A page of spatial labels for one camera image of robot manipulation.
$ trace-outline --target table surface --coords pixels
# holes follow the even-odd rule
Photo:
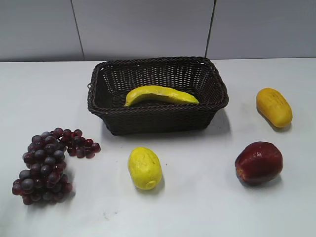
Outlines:
[[[315,236],[316,59],[214,60],[229,104],[204,131],[113,136],[87,109],[87,84],[98,62],[0,63],[1,237],[296,237]],[[292,126],[274,131],[257,112],[264,87],[279,90]],[[25,206],[11,194],[33,135],[80,128],[99,142],[93,159],[66,156],[75,194],[63,203]],[[250,143],[282,152],[281,175],[244,187],[234,162]],[[164,181],[135,189],[132,149],[158,155]]]

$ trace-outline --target lemon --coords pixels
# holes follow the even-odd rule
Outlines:
[[[145,85],[133,89],[126,96],[125,106],[144,100],[160,100],[173,104],[198,104],[198,100],[185,92],[158,85]]]
[[[162,178],[162,170],[157,155],[145,147],[135,148],[129,156],[128,170],[136,187],[153,189]]]

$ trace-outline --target grape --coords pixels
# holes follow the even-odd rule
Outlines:
[[[35,179],[35,180],[34,180],[34,187],[35,187],[36,189],[42,188],[43,185],[44,185],[44,183],[43,183],[42,179]]]
[[[71,157],[76,155],[76,147],[68,147],[67,151]]]
[[[53,134],[56,136],[56,137],[61,137],[63,135],[63,130],[61,128],[55,128]]]
[[[74,131],[74,135],[81,137],[81,136],[82,136],[82,131],[81,131],[80,129],[76,129],[76,130]]]
[[[22,190],[22,188],[21,188],[21,185],[20,185],[20,184],[15,184],[15,185],[13,185],[13,187],[12,187],[12,193],[13,193],[14,195],[21,195],[21,194],[23,194],[23,190]]]
[[[71,131],[70,131],[70,129],[65,129],[63,131],[63,136],[71,138]]]
[[[15,184],[20,184],[21,183],[21,180],[20,179],[16,179],[14,182],[13,182],[13,185]]]
[[[76,151],[76,155],[78,158],[84,158],[85,156],[84,147],[78,147]]]
[[[33,204],[33,201],[32,201],[32,199],[31,199],[31,197],[30,197],[29,195],[24,195],[24,196],[22,197],[22,201],[23,201],[23,203],[24,203],[25,205],[31,205],[31,204]]]
[[[87,139],[84,143],[84,146],[86,147],[91,147],[93,144],[93,140],[92,139]]]
[[[25,155],[23,159],[24,163],[26,164],[34,164],[35,163],[35,158],[33,154],[27,154]]]
[[[40,135],[35,135],[34,137],[32,137],[33,143],[41,142],[41,141],[42,141],[42,137]]]
[[[58,150],[62,151],[62,152],[65,152],[67,150],[67,147],[65,144],[63,143],[58,143],[59,147],[58,147]]]
[[[35,160],[37,162],[43,162],[46,157],[46,152],[44,150],[38,150],[34,153]]]
[[[30,195],[30,198],[32,201],[39,201],[41,200],[41,195],[39,193],[32,193]]]
[[[27,170],[27,169],[22,170],[22,171],[19,173],[19,178],[20,178],[21,180],[30,178],[30,176],[31,176],[30,171]]]
[[[56,184],[59,181],[59,179],[60,175],[54,172],[51,172],[51,174],[47,177],[47,181],[52,184]]]
[[[34,143],[34,149],[37,151],[39,149],[44,148],[45,143],[43,141],[35,142]]]
[[[22,160],[24,160],[24,157],[26,156],[26,155],[28,155],[29,153],[28,152],[25,152],[23,155],[22,155]]]
[[[50,182],[48,182],[48,181],[46,182],[46,187],[47,187],[48,189],[54,188],[55,185],[56,185],[56,184],[50,183]]]
[[[73,185],[71,183],[66,183],[64,184],[63,188],[62,188],[62,192],[65,194],[70,193],[73,190]]]
[[[49,137],[45,138],[45,143],[46,144],[49,144],[49,143],[55,144],[55,143],[57,143],[57,139],[53,136],[49,136]]]
[[[52,171],[51,166],[49,165],[43,165],[40,169],[40,173],[42,174],[42,176],[48,176]]]
[[[63,193],[56,193],[54,194],[54,200],[55,201],[61,201],[64,198],[64,194]]]
[[[75,144],[76,146],[82,146],[83,143],[82,143],[81,137],[76,136],[76,137],[74,138],[74,144]]]
[[[56,159],[54,157],[47,157],[44,160],[44,164],[47,164],[47,165],[54,165],[55,163],[56,163]]]
[[[63,165],[63,169],[66,169],[66,166],[67,166],[66,162],[62,161],[60,163]]]
[[[34,180],[27,178],[21,182],[21,188],[25,191],[31,190],[34,187]]]
[[[24,194],[31,194],[32,192],[34,192],[34,188],[31,188],[30,190],[23,191]]]
[[[58,173],[58,174],[62,173],[63,170],[64,170],[64,166],[62,164],[56,164],[53,167],[53,172]]]
[[[67,182],[68,182],[68,176],[67,176],[67,174],[63,174],[63,175],[60,177],[59,182],[62,183],[62,184],[67,183]]]
[[[87,157],[88,159],[94,158],[94,152],[87,152],[85,157]]]
[[[28,152],[34,150],[34,145],[33,143],[31,143],[29,146],[28,146]]]
[[[48,136],[52,136],[53,134],[51,134],[50,132],[43,132],[42,134],[41,134],[41,137],[43,138],[43,139],[45,139],[46,137],[48,137]]]
[[[96,143],[96,142],[92,144],[91,148],[92,148],[92,150],[93,150],[94,152],[99,152],[99,151],[101,151],[101,147],[100,147],[99,143]]]
[[[41,165],[40,164],[32,164],[30,167],[30,173],[32,176],[37,176],[40,175],[40,169]]]
[[[69,137],[62,137],[62,138],[60,139],[60,142],[63,143],[63,144],[67,144],[69,141],[70,141],[70,138],[69,138]]]
[[[64,160],[65,159],[65,154],[60,151],[60,150],[56,150],[53,154],[53,157],[56,159],[56,160]]]
[[[42,195],[43,200],[50,201],[53,198],[53,193],[51,191],[47,191]]]
[[[61,183],[57,183],[55,187],[53,187],[51,190],[53,191],[53,193],[58,193],[61,191],[62,187],[63,185]]]
[[[55,152],[55,150],[57,150],[56,144],[49,143],[45,146],[45,151],[49,155],[53,154]]]

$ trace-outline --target wicker basket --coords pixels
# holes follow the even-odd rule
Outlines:
[[[200,103],[144,101],[124,107],[128,92],[143,85],[184,91]],[[103,62],[94,68],[88,87],[88,109],[113,135],[203,129],[228,104],[227,89],[217,69],[203,57]]]

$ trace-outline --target basket rim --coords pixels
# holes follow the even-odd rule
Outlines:
[[[122,107],[122,108],[102,108],[96,106],[95,100],[95,92],[96,92],[96,84],[98,80],[98,74],[102,67],[104,66],[112,66],[117,64],[141,64],[145,62],[170,62],[170,61],[179,61],[184,60],[190,62],[192,60],[199,60],[203,64],[208,64],[210,68],[213,69],[213,73],[217,74],[220,80],[216,79],[216,82],[221,87],[221,100],[212,103],[199,103],[199,104],[163,104],[163,105],[151,105],[151,106],[138,106],[138,107]],[[160,58],[147,58],[147,59],[132,59],[132,60],[112,60],[112,61],[105,61],[97,64],[92,73],[91,82],[88,84],[89,93],[88,93],[88,109],[91,112],[99,112],[99,113],[111,113],[111,112],[139,112],[139,111],[148,111],[148,109],[152,110],[166,110],[170,109],[171,111],[177,110],[188,110],[188,109],[198,109],[198,110],[219,110],[227,106],[228,104],[228,95],[227,95],[227,88],[221,77],[219,75],[218,70],[216,69],[215,65],[208,59],[204,57],[160,57]]]

